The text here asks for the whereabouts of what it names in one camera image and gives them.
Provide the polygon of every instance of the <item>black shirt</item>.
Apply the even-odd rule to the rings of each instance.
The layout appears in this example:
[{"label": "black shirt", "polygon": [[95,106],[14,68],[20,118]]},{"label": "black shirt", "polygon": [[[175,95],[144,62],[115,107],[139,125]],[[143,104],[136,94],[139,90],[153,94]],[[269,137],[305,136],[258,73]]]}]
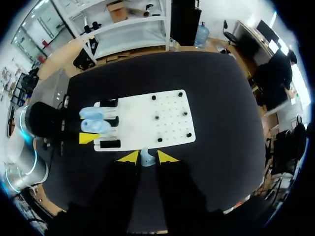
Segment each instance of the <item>black shirt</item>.
[{"label": "black shirt", "polygon": [[289,90],[292,82],[292,68],[290,59],[280,49],[266,63],[260,66],[259,77],[267,86],[280,86]]}]

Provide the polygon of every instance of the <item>blue water bottle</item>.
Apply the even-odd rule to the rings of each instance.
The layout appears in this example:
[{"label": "blue water bottle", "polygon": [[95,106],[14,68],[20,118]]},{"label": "blue water bottle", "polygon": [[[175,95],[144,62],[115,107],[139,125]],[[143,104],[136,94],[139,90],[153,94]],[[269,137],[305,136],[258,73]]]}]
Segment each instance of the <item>blue water bottle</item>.
[{"label": "blue water bottle", "polygon": [[195,46],[198,48],[204,48],[206,46],[207,38],[209,36],[209,30],[205,27],[205,23],[201,22],[201,25],[198,26],[197,34],[195,38]]}]

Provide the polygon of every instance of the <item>white pegboard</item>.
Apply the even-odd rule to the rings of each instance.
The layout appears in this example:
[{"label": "white pegboard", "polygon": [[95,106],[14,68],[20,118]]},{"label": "white pegboard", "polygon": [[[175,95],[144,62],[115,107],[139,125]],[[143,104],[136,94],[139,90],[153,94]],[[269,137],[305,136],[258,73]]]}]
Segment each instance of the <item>white pegboard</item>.
[{"label": "white pegboard", "polygon": [[[95,151],[128,151],[162,148],[196,140],[189,103],[184,90],[120,98],[116,108],[103,108],[107,117],[119,117],[113,131],[94,140]],[[100,141],[121,140],[120,148],[100,148]]]}]

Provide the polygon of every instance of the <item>black cabinet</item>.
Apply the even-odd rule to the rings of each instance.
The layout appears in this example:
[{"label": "black cabinet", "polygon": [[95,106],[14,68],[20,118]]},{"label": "black cabinet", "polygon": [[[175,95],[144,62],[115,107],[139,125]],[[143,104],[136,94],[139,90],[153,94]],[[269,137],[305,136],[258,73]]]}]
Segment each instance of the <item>black cabinet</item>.
[{"label": "black cabinet", "polygon": [[193,46],[199,25],[201,10],[172,4],[171,38],[181,46]]}]

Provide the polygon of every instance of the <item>black tablecloth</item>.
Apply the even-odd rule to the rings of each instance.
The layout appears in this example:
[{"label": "black tablecloth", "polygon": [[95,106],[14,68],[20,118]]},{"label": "black tablecloth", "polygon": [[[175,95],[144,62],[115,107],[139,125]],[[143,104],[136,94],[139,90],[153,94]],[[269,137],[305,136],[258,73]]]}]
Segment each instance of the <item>black tablecloth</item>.
[{"label": "black tablecloth", "polygon": [[[226,210],[259,186],[265,164],[257,104],[234,58],[205,52],[135,57],[73,77],[67,94],[69,109],[79,112],[103,99],[175,89],[187,93],[196,141],[160,150],[189,163],[193,179],[207,196],[209,211]],[[50,161],[47,153],[38,152]],[[47,197],[63,209],[69,202],[86,205],[104,176],[105,165],[129,153],[96,152],[92,142],[66,142],[64,156],[53,158],[43,184]],[[155,167],[142,168],[129,230],[164,229]]]}]

